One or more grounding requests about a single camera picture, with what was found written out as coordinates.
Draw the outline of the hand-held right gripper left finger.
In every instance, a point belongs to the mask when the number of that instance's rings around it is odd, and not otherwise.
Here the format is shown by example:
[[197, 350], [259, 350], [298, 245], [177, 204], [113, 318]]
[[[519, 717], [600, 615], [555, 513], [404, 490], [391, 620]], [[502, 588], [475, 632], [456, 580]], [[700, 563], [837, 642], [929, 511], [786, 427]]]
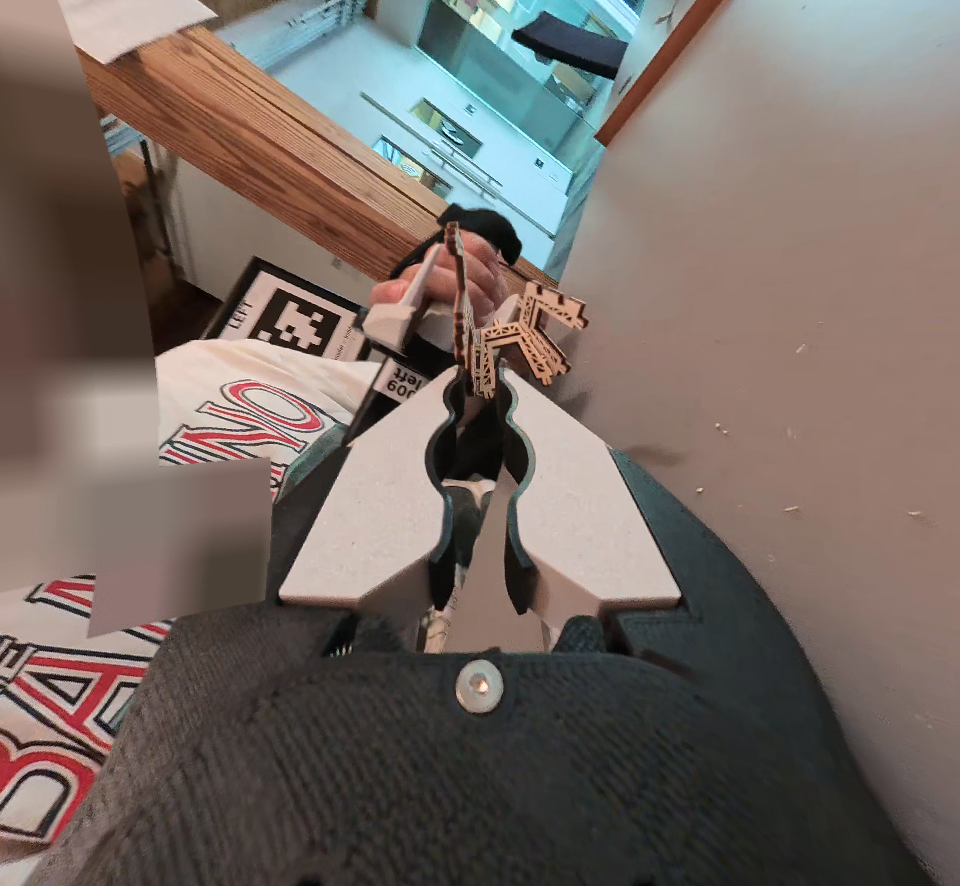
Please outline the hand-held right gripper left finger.
[[445, 533], [446, 499], [427, 449], [447, 425], [449, 368], [353, 441], [279, 596], [359, 614], [424, 614], [429, 560]]

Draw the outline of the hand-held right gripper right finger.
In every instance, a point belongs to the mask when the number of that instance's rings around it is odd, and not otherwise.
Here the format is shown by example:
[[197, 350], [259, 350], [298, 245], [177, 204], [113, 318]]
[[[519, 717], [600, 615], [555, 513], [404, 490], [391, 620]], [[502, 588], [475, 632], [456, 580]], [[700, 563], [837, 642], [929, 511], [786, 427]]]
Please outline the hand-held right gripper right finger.
[[681, 589], [609, 446], [511, 369], [498, 374], [498, 414], [517, 612], [676, 608]]

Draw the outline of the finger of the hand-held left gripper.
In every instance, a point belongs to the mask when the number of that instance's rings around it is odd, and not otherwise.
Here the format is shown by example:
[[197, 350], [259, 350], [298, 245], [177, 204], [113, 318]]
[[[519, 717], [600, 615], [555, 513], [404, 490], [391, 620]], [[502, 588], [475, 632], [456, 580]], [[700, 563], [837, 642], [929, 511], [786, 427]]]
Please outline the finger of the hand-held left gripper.
[[366, 340], [387, 354], [402, 354], [424, 314], [428, 303], [427, 286], [438, 258], [446, 247], [430, 247], [419, 272], [408, 284], [402, 301], [396, 304], [374, 304], [363, 318]]
[[[522, 295], [510, 295], [505, 302], [498, 307], [495, 314], [489, 317], [484, 325], [477, 326], [476, 329], [481, 330], [494, 325], [514, 322], [520, 315], [519, 310], [521, 304]], [[416, 335], [443, 352], [455, 354], [453, 305], [431, 302], [426, 305], [425, 310], [415, 329]]]

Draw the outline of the thin wooden lattice puzzle piece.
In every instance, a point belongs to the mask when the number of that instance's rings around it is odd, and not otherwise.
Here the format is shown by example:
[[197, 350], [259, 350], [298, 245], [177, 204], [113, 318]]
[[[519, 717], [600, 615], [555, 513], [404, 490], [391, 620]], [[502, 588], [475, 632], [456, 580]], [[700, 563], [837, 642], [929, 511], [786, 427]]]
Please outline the thin wooden lattice puzzle piece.
[[463, 246], [460, 226], [449, 222], [445, 227], [444, 243], [453, 263], [456, 280], [456, 293], [453, 304], [453, 352], [457, 362], [469, 372], [471, 379], [477, 382], [484, 356], [482, 332], [476, 327], [474, 308], [470, 298], [466, 253]]

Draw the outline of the forked wooden lattice puzzle piece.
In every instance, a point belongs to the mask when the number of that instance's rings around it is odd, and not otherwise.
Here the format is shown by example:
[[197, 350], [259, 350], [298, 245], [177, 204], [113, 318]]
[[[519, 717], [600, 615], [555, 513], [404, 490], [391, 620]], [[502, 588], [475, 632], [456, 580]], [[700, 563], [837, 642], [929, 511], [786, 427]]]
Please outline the forked wooden lattice puzzle piece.
[[475, 397], [491, 400], [497, 391], [498, 363], [522, 361], [534, 380], [549, 387], [570, 371], [570, 363], [546, 328], [571, 330], [588, 326], [583, 302], [530, 281], [521, 295], [503, 305], [494, 321], [476, 326], [473, 305], [460, 300], [455, 313], [454, 351], [466, 372], [466, 387]]

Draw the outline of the person's left hand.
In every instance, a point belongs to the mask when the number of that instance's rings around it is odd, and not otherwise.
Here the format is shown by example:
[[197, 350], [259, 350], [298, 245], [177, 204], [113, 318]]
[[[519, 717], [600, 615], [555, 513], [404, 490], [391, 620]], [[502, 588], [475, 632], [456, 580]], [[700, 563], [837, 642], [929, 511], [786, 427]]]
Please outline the person's left hand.
[[[503, 276], [498, 252], [486, 239], [474, 232], [462, 232], [462, 244], [466, 286], [474, 320], [479, 326], [486, 326], [508, 299], [510, 287]], [[413, 265], [398, 278], [376, 284], [369, 293], [366, 305], [402, 303], [409, 284], [421, 268], [421, 264]], [[456, 292], [453, 258], [445, 247], [440, 247], [437, 264], [426, 283], [426, 297], [432, 302], [453, 304]]]

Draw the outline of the white printed shirt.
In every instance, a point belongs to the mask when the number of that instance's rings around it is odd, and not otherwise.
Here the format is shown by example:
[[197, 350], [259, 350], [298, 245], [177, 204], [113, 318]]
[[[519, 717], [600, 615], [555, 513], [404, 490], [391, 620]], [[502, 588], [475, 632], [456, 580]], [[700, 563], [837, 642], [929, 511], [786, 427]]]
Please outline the white printed shirt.
[[[380, 369], [256, 340], [156, 360], [162, 465], [268, 458], [279, 498], [339, 445]], [[2, 593], [2, 865], [62, 835], [102, 769], [169, 621], [89, 637], [95, 576]]]

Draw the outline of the white glass cabinet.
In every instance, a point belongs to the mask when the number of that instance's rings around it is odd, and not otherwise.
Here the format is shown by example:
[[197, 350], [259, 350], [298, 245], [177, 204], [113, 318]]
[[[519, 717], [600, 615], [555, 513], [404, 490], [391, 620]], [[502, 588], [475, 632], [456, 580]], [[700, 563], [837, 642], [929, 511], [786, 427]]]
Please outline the white glass cabinet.
[[635, 9], [625, 0], [378, 0], [376, 11], [386, 69], [364, 99], [450, 199], [511, 215], [531, 253], [551, 242], [599, 153], [594, 135], [611, 83], [513, 35], [555, 16], [627, 40]]

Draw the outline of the wooden beam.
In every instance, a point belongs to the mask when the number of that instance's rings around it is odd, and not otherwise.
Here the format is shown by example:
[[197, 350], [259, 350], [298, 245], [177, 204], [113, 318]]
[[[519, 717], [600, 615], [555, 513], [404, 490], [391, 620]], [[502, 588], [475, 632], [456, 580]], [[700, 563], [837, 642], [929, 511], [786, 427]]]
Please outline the wooden beam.
[[208, 29], [78, 53], [99, 109], [375, 280], [449, 208]]

